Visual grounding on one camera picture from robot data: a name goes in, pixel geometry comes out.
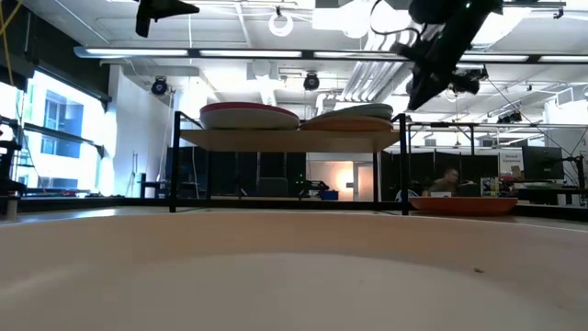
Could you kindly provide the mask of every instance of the plate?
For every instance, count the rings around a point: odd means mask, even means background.
[[[222,102],[200,110],[205,129],[296,130],[300,120],[283,108],[250,102]]]
[[[343,108],[340,110],[329,111],[324,113],[320,116],[317,116],[315,119],[326,119],[332,116],[367,116],[373,117],[383,120],[391,120],[392,119],[392,106],[386,104],[369,104],[369,105],[360,105],[360,106],[353,106],[349,108]]]
[[[452,215],[493,216],[509,212],[518,202],[517,198],[418,197],[409,201],[419,211],[430,211]]]
[[[0,326],[585,330],[588,233],[315,212],[0,225]]]
[[[391,131],[389,120],[367,116],[331,116],[308,120],[300,126],[301,130],[313,131]]]

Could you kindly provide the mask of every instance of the yellow cable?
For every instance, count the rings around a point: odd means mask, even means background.
[[[22,6],[22,2],[23,1],[24,0],[18,0],[17,6],[12,11],[12,13],[10,13],[10,15],[8,16],[8,19],[6,20],[6,23],[3,24],[2,27],[0,28],[0,36],[2,36],[4,34],[4,31],[6,30],[6,28],[8,28],[8,25],[10,24],[10,22],[12,22],[12,19],[17,15],[17,11]]]
[[[4,26],[4,11],[2,10],[2,4],[0,4],[0,25]],[[15,85],[15,80],[12,77],[12,66],[10,65],[10,54],[8,53],[8,39],[6,37],[7,33],[2,35],[4,39],[4,56],[6,57],[6,68],[8,69],[8,79],[10,81],[10,85]]]

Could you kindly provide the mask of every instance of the pink plate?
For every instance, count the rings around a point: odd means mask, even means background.
[[[205,129],[296,130],[300,120],[283,108],[249,102],[221,102],[203,107],[200,121]]]
[[[506,214],[515,207],[517,201],[517,198],[410,198],[411,204],[419,211],[429,211],[450,215],[479,216]]]

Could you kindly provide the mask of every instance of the fluorescent light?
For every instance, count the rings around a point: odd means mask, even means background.
[[[484,69],[484,64],[482,63],[458,63],[458,69]]]
[[[550,55],[541,56],[540,62],[577,63],[588,62],[588,56],[582,55]]]
[[[464,54],[460,61],[472,61],[477,63],[498,62],[525,62],[528,55],[501,55],[501,54]]]
[[[240,57],[240,58],[299,58],[301,51],[253,51],[253,50],[205,50],[200,51],[203,57]]]
[[[316,51],[314,57],[317,59],[407,61],[406,58],[387,51]]]
[[[187,50],[156,49],[86,49],[89,54],[106,56],[187,56]]]

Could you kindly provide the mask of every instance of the wooden shelf board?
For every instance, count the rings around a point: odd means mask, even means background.
[[[377,153],[397,131],[182,130],[180,137],[212,152]]]

